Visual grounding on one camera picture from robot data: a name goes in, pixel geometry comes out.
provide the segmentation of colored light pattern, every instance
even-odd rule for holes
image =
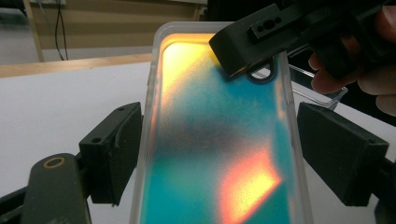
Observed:
[[[203,58],[207,54],[207,46],[199,44],[179,43],[170,45],[163,53],[163,105],[171,103],[175,91],[188,88],[185,84],[189,79],[185,74],[192,73],[197,64],[196,58]]]
[[[268,149],[246,153],[230,163],[219,187],[220,223],[246,221],[281,182]]]

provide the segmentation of orange light spot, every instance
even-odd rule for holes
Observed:
[[[280,183],[268,150],[249,153],[231,164],[219,188],[220,221],[247,220]]]

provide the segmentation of transparent plastic tray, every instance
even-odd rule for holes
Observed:
[[[314,77],[314,74],[291,64],[289,65],[289,68],[292,74],[291,80],[294,94],[302,96],[304,98],[304,101],[308,103],[321,105],[323,107],[334,110],[340,100],[343,98],[343,96],[347,94],[346,87],[342,88],[340,91],[336,91],[331,94],[322,95],[316,93],[311,88],[311,81]]]
[[[208,45],[227,23],[156,34],[131,223],[311,223],[286,53],[275,77],[228,79]]]

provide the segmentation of white surface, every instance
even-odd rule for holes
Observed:
[[[132,102],[144,108],[148,75],[149,63],[137,63],[0,78],[0,196],[26,186],[37,161],[77,154],[78,142],[115,108]],[[296,104],[302,100],[295,97]],[[388,158],[394,161],[395,127],[344,105],[336,111],[390,142]],[[375,223],[374,196],[369,207],[345,207],[308,165],[305,170],[315,223]],[[128,223],[133,183],[134,177],[120,207],[89,200],[92,223]]]

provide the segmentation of finger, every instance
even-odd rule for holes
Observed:
[[[380,95],[376,97],[378,109],[392,116],[396,116],[396,95]]]
[[[313,53],[311,57],[309,57],[308,64],[314,70],[324,69],[324,65],[316,53]]]
[[[356,56],[359,52],[361,52],[361,46],[353,35],[342,35],[340,36],[340,38],[344,46],[346,47],[346,50],[352,55],[352,57]],[[320,70],[325,68],[316,53],[313,53],[311,55],[308,60],[308,64],[314,70]]]
[[[322,94],[332,93],[335,91],[339,91],[347,84],[356,81],[360,73],[361,73],[361,69],[359,68],[355,72],[349,74],[346,77],[336,79],[326,70],[319,70],[315,74],[314,79],[312,79],[311,85],[314,91],[317,91],[319,93]]]
[[[396,65],[376,68],[359,77],[361,89],[372,95],[396,94]]]
[[[396,6],[385,6],[379,10],[375,29],[384,39],[396,43]]]

